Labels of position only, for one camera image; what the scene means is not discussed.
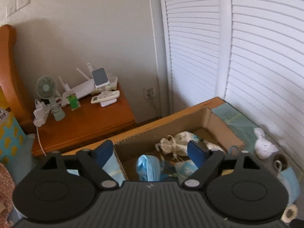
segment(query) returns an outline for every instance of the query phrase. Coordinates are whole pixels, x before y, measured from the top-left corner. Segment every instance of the wooden table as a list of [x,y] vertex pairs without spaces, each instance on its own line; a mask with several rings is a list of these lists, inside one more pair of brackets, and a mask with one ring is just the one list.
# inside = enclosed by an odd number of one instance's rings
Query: wooden table
[[[80,100],[81,107],[74,111],[69,105],[64,107],[66,116],[61,121],[55,121],[54,116],[49,114],[46,124],[39,128],[44,151],[67,152],[134,128],[136,123],[131,107],[120,86],[118,90],[118,101],[107,107],[101,107],[99,103],[91,104],[92,96],[89,95]],[[32,154],[43,155],[37,137]]]
[[[208,107],[210,109],[213,109],[213,108],[216,108],[216,107],[218,107],[218,106],[220,106],[220,105],[222,105],[224,103],[225,103],[224,100],[222,100],[219,97],[215,97],[215,98],[207,100],[207,101],[205,101],[203,103],[200,103],[200,104],[197,104],[195,106],[186,108],[186,109],[184,109],[184,110],[182,110],[180,112],[174,113],[174,114],[172,114],[170,116],[167,116],[167,117],[164,117],[162,119],[156,120],[154,122],[148,123],[146,125],[134,128],[132,130],[126,131],[126,132],[121,133],[119,135],[112,136],[112,137],[110,137],[108,139],[111,140],[111,141],[113,141],[113,143],[115,143],[117,141],[121,141],[121,140],[123,140],[125,138],[131,137],[131,136],[133,136],[135,134],[139,134],[139,133],[145,132],[147,130],[159,127],[159,126],[161,126],[163,124],[166,124],[168,122],[171,122],[171,121],[173,121],[173,120],[175,120],[175,119],[177,119],[177,118],[179,118],[181,116],[185,116],[185,115],[194,113],[195,111],[197,111],[197,110],[199,110],[199,109],[201,109],[203,107]],[[72,150],[70,152],[65,153],[64,155],[73,155],[77,151],[79,151],[81,149],[85,149],[85,148],[89,148],[91,150],[94,150],[95,148],[97,148],[98,146],[100,146],[100,144],[102,144],[104,141],[105,141],[105,139],[101,140],[101,141],[98,141],[96,143],[84,146],[82,148],[78,148],[78,149]]]

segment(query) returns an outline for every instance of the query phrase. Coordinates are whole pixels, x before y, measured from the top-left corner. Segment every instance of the silver screw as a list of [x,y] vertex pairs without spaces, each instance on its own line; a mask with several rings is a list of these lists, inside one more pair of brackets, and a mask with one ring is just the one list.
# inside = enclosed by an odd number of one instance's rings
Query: silver screw
[[189,188],[195,188],[200,185],[200,182],[196,179],[188,179],[185,181],[185,185]]
[[101,183],[101,186],[104,188],[114,188],[116,186],[116,182],[113,180],[105,180]]

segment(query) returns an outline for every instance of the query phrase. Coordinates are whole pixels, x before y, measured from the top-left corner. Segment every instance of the roll of tape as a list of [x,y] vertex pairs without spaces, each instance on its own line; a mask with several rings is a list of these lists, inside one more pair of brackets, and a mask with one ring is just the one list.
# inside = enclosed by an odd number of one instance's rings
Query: roll of tape
[[281,220],[285,223],[290,223],[298,215],[298,208],[295,204],[286,207]]

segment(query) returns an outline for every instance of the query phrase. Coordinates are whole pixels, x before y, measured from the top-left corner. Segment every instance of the round black disc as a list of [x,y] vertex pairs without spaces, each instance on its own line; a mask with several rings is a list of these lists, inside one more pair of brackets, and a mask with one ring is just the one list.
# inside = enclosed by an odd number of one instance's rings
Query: round black disc
[[241,221],[263,222],[280,218],[288,195],[273,176],[259,170],[244,170],[214,179],[207,187],[210,204],[224,217]]
[[17,185],[13,203],[27,219],[57,222],[83,212],[94,197],[95,187],[87,179],[58,170],[44,170]]

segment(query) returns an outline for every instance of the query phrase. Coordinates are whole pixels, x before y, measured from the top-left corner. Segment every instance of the pink fabric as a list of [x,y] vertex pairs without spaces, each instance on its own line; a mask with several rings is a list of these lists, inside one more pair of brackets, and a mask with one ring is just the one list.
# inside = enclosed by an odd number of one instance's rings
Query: pink fabric
[[3,164],[0,163],[0,202],[6,209],[0,214],[0,227],[10,228],[7,218],[13,209],[13,191],[15,183]]

